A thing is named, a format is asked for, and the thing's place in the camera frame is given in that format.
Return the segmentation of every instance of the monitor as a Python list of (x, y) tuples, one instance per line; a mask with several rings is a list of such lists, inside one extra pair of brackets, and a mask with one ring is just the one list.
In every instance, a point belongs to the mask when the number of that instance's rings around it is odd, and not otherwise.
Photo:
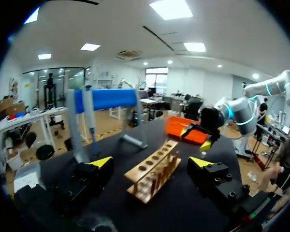
[(288, 127), (287, 125), (285, 125), (282, 129), (282, 131), (285, 133), (285, 134), (289, 134), (290, 132), (290, 127)]
[(157, 94), (164, 94), (164, 89), (163, 88), (156, 88), (156, 93)]
[(148, 90), (150, 90), (151, 93), (156, 93), (156, 88), (148, 88)]
[(146, 91), (139, 91), (140, 99), (147, 99), (148, 93)]

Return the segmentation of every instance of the desk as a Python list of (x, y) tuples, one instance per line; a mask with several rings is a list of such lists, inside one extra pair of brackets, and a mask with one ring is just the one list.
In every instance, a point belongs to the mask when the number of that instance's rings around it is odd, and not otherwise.
[(0, 121), (0, 171), (1, 171), (1, 173), (3, 173), (3, 174), (5, 173), (5, 167), (6, 167), (6, 161), (7, 161), (6, 152), (3, 152), (2, 147), (1, 147), (2, 142), (3, 142), (2, 141), (3, 140), (3, 137), (2, 137), (3, 133), (5, 133), (6, 131), (15, 129), (17, 127), (20, 127), (22, 125), (28, 124), (28, 123), (40, 121), (45, 143), (52, 145), (54, 147), (54, 149), (56, 150), (55, 142), (53, 140), (53, 137), (52, 137), (52, 134), (50, 131), (50, 127), (49, 127), (48, 117), (50, 115), (63, 114), (66, 110), (67, 110), (67, 108), (54, 108), (54, 109), (45, 111), (44, 113), (40, 113), (40, 114), (33, 115), (33, 116), (31, 116), (30, 114), (27, 114), (23, 117), (19, 117), (19, 118), (13, 119), (11, 121), (9, 121), (7, 118)]
[[(102, 150), (99, 159), (113, 155), (114, 174), (98, 199), (92, 199), (82, 214), (100, 213), (112, 219), (118, 231), (123, 232), (184, 232), (223, 231), (228, 222), (209, 198), (203, 198), (187, 174), (188, 157), (201, 157), (199, 146), (179, 142), (174, 151), (179, 151), (182, 162), (173, 177), (147, 205), (127, 193), (132, 182), (124, 173), (156, 151), (165, 141), (165, 120), (157, 119), (144, 125), (147, 149), (120, 142), (120, 135), (113, 135), (98, 141)], [(127, 131), (128, 135), (139, 137), (138, 128)], [(84, 147), (87, 152), (92, 146)], [(221, 136), (205, 157), (207, 161), (221, 161), (229, 167), (233, 177), (241, 182), (241, 174), (232, 141)], [(60, 170), (71, 169), (76, 163), (73, 153), (41, 161), (41, 179), (47, 186)]]

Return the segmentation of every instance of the white wall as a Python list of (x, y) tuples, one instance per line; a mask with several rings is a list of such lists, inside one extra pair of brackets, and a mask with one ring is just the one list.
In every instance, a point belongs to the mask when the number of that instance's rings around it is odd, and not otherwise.
[(184, 94), (203, 95), (204, 71), (199, 69), (169, 68), (167, 95), (178, 90)]
[(112, 88), (117, 88), (122, 78), (133, 86), (145, 80), (145, 70), (125, 65), (121, 61), (105, 58), (94, 58), (90, 63), (90, 81), (95, 87), (97, 79), (112, 80)]
[(170, 68), (167, 95), (178, 90), (184, 94), (199, 94), (211, 105), (222, 97), (232, 97), (233, 78), (231, 75), (208, 72), (200, 69)]
[(222, 97), (232, 98), (233, 77), (228, 74), (205, 72), (204, 92), (205, 105), (212, 105)]
[(0, 100), (4, 96), (9, 95), (9, 82), (10, 78), (15, 78), (19, 80), (22, 70), (17, 62), (17, 57), (14, 53), (9, 52), (0, 68)]

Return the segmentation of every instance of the black stool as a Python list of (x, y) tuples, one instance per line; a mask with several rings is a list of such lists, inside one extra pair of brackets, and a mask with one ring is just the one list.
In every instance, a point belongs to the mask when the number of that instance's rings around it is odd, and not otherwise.
[(55, 150), (51, 145), (43, 145), (37, 149), (35, 155), (37, 156), (38, 160), (47, 160), (53, 156)]

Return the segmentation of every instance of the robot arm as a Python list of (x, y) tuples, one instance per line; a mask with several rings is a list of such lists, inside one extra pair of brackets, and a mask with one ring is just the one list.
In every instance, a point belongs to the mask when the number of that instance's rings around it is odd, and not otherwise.
[(202, 109), (201, 124), (193, 124), (185, 128), (181, 138), (187, 136), (191, 130), (208, 133), (213, 135), (210, 144), (207, 145), (207, 148), (210, 148), (212, 143), (220, 137), (218, 128), (223, 126), (229, 119), (236, 121), (242, 136), (252, 135), (256, 130), (257, 120), (249, 100), (256, 98), (257, 95), (285, 94), (287, 105), (290, 106), (290, 71), (286, 70), (279, 77), (249, 85), (244, 90), (245, 97), (234, 101), (222, 98), (214, 107)]
[(244, 95), (249, 99), (254, 99), (257, 95), (272, 96), (284, 92), (287, 105), (290, 106), (290, 70), (285, 70), (273, 79), (247, 86)]
[(118, 88), (122, 88), (123, 84), (128, 85), (130, 88), (133, 88), (132, 84), (130, 82), (126, 81), (124, 78), (122, 78), (121, 81), (119, 82)]

